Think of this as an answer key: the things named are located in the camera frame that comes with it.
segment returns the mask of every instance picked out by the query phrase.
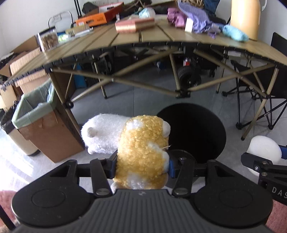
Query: white card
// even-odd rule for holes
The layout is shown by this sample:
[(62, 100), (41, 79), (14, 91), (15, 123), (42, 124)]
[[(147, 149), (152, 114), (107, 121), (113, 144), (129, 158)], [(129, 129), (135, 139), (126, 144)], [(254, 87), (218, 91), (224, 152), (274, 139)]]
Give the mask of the white card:
[(185, 24), (185, 31), (192, 32), (192, 26), (193, 26), (193, 20), (191, 18), (187, 18)]

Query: orange shoebox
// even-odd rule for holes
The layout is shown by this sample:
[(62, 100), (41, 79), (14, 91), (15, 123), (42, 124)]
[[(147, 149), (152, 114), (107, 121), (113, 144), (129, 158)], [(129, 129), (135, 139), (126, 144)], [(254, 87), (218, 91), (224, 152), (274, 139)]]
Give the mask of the orange shoebox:
[(123, 10), (124, 3), (113, 3), (99, 7), (99, 13), (85, 16), (76, 20), (76, 24), (88, 24), (90, 27), (106, 24)]

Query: orange pitcher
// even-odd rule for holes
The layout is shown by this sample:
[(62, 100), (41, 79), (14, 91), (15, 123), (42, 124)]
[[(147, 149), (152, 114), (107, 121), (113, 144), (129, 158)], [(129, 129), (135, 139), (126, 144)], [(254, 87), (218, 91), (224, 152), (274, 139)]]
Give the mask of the orange pitcher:
[(230, 24), (246, 33), (250, 39), (257, 40), (260, 15), (266, 5), (267, 0), (262, 8), (259, 0), (232, 0)]

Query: pink fabric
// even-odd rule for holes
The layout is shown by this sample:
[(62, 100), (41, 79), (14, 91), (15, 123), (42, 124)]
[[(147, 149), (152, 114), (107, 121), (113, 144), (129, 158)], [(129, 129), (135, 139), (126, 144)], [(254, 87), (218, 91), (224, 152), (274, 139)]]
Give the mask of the pink fabric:
[(287, 206), (273, 200), (273, 209), (266, 226), (275, 233), (287, 233)]
[(168, 8), (167, 20), (176, 28), (185, 28), (187, 16), (176, 8)]
[[(16, 193), (15, 191), (10, 190), (0, 191), (0, 205), (2, 206), (2, 208), (12, 221), (16, 220), (15, 215), (13, 214), (11, 209), (11, 200), (15, 193)], [(3, 225), (4, 223), (0, 219), (0, 227)]]

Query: gray floor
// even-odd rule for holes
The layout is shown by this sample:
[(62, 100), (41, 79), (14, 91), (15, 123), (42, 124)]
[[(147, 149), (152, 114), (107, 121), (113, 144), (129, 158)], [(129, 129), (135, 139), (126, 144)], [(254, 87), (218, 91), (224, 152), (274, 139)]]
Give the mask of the gray floor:
[[(218, 77), (219, 73), (220, 69), (217, 70), (215, 78)], [(125, 78), (163, 86), (170, 90), (175, 89), (171, 69), (158, 72), (156, 67), (148, 66), (137, 70)], [(207, 75), (202, 76), (202, 82), (209, 80), (210, 78)], [(235, 80), (231, 80), (223, 83), (220, 91), (227, 91), (234, 86)], [(267, 121), (264, 118), (257, 122), (245, 141), (241, 141), (240, 138), (244, 129), (238, 130), (235, 128), (235, 123), (237, 122), (236, 95), (223, 97), (221, 94), (216, 94), (215, 89), (216, 87), (214, 86), (192, 93), (191, 98), (175, 99), (144, 89), (112, 84), (106, 86), (106, 92), (109, 97), (107, 100), (103, 98), (101, 91), (98, 90), (75, 102), (72, 111), (78, 123), (84, 124), (88, 119), (99, 113), (114, 113), (125, 116), (155, 115), (161, 109), (171, 104), (181, 102), (199, 104), (214, 112), (225, 126), (227, 141), (225, 149), (218, 157), (218, 161), (256, 182), (257, 178), (241, 165), (240, 156), (243, 152), (246, 152), (251, 138), (256, 135), (265, 135), (275, 140), (278, 144), (286, 145), (287, 111), (272, 131), (267, 128)], [(259, 100), (253, 101), (250, 97), (249, 93), (241, 95), (242, 122), (250, 121), (260, 105)], [(275, 119), (278, 114), (275, 112), (273, 118)], [(17, 191), (60, 164), (54, 164), (43, 154), (35, 157), (25, 156), (2, 130), (0, 131), (0, 148), (0, 190), (10, 189)], [(98, 157), (103, 157), (103, 155), (89, 155), (87, 151), (84, 151), (72, 156), (71, 159), (78, 160), (78, 163), (89, 163), (90, 160)], [(92, 191), (89, 178), (82, 178), (80, 185), (87, 191)], [(201, 186), (202, 180), (198, 179), (194, 188), (198, 189)]]

